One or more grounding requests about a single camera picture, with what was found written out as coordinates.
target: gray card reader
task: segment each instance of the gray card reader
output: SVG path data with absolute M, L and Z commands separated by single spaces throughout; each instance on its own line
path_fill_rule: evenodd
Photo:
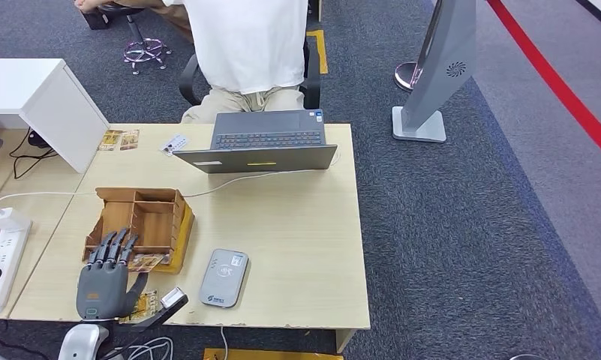
M 239 299 L 248 257 L 238 251 L 216 249 L 209 259 L 199 291 L 199 300 L 208 305 L 231 308 Z

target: desk leg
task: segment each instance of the desk leg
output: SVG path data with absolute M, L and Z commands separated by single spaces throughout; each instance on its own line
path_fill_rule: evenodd
M 335 330 L 335 347 L 338 348 L 338 354 L 342 354 L 344 352 L 344 348 L 355 333 L 356 330 L 354 328 L 341 328 L 339 330 Z

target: gray laptop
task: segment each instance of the gray laptop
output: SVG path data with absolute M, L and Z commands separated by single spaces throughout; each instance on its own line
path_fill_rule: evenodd
M 337 145 L 327 145 L 323 112 L 229 112 L 216 117 L 210 150 L 174 155 L 206 173 L 328 169 Z

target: white cabinet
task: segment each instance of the white cabinet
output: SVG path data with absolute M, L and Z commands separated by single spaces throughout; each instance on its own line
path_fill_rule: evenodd
M 60 58 L 0 58 L 0 128 L 30 126 L 84 173 L 110 124 Z

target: power strip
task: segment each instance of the power strip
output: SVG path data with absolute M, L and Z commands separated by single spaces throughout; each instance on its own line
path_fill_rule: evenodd
M 32 222 L 12 208 L 0 211 L 0 311 L 11 293 Z

